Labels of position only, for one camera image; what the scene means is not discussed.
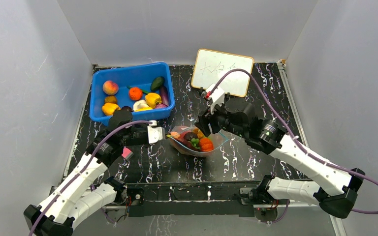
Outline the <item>clear zip top bag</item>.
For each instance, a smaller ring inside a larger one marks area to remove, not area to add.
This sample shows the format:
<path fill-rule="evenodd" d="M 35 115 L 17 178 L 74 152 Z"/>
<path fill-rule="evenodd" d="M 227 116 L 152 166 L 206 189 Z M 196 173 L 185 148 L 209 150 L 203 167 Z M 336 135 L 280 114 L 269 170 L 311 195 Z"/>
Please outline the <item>clear zip top bag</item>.
<path fill-rule="evenodd" d="M 197 127 L 195 126 L 175 126 L 172 131 L 177 131 L 178 133 L 187 131 L 187 132 L 194 132 L 197 134 L 198 139 L 195 142 L 189 142 L 189 147 L 178 147 L 176 150 L 180 152 L 181 154 L 185 155 L 191 155 L 195 157 L 210 157 L 220 149 L 221 146 L 223 146 L 227 141 L 228 138 L 224 136 L 221 132 L 216 133 L 216 134 L 211 134 L 209 136 L 205 136 Z M 166 135 L 168 140 L 171 138 L 170 133 Z M 200 147 L 198 145 L 199 140 L 202 139 L 203 137 L 209 138 L 214 145 L 214 150 L 210 152 L 201 152 Z"/>

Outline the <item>orange pumpkin toy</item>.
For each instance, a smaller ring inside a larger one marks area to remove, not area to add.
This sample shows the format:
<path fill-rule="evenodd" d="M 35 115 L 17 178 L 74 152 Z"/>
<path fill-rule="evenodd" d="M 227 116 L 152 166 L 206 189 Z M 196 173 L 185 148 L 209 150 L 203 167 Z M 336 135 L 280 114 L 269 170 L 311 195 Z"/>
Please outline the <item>orange pumpkin toy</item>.
<path fill-rule="evenodd" d="M 206 137 L 200 139 L 198 145 L 200 147 L 201 152 L 210 152 L 214 150 L 213 142 Z"/>

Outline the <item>hot dog bun toy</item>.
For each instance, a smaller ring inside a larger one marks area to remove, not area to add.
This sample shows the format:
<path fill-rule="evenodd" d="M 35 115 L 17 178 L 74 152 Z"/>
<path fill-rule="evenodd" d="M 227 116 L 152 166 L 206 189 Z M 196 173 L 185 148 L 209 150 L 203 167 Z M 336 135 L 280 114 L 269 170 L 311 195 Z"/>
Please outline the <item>hot dog bun toy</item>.
<path fill-rule="evenodd" d="M 187 131 L 183 131 L 178 133 L 177 131 L 172 131 L 170 133 L 171 138 L 169 139 L 171 142 L 171 145 L 174 148 L 178 147 L 186 147 L 189 148 L 189 141 L 187 141 L 184 136 L 187 134 Z"/>

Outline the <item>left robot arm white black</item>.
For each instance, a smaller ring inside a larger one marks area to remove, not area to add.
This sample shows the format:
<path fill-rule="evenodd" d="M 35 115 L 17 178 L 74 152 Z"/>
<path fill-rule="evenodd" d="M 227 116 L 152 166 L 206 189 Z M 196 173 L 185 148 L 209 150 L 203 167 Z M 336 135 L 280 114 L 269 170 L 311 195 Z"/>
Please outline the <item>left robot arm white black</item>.
<path fill-rule="evenodd" d="M 29 234 L 70 236 L 102 207 L 125 203 L 129 199 L 127 185 L 115 177 L 108 178 L 89 194 L 86 191 L 122 156 L 124 148 L 153 145 L 164 138 L 165 130 L 157 121 L 133 120 L 131 112 L 115 111 L 66 179 L 40 204 L 25 209 Z"/>

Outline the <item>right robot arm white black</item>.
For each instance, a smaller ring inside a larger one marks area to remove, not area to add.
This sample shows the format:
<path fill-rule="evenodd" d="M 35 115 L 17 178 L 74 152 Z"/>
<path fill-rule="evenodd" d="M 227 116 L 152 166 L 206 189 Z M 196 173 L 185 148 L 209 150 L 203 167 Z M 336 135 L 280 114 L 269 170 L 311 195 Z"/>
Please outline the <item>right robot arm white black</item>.
<path fill-rule="evenodd" d="M 311 150 L 303 152 L 287 134 L 287 129 L 270 119 L 257 115 L 254 106 L 241 98 L 233 98 L 208 108 L 198 116 L 195 126 L 206 136 L 221 130 L 244 139 L 251 148 L 279 159 L 307 177 L 286 180 L 265 176 L 256 189 L 240 191 L 242 203 L 269 204 L 273 200 L 289 199 L 319 206 L 326 213 L 345 219 L 354 207 L 363 179 L 329 167 L 312 159 Z"/>

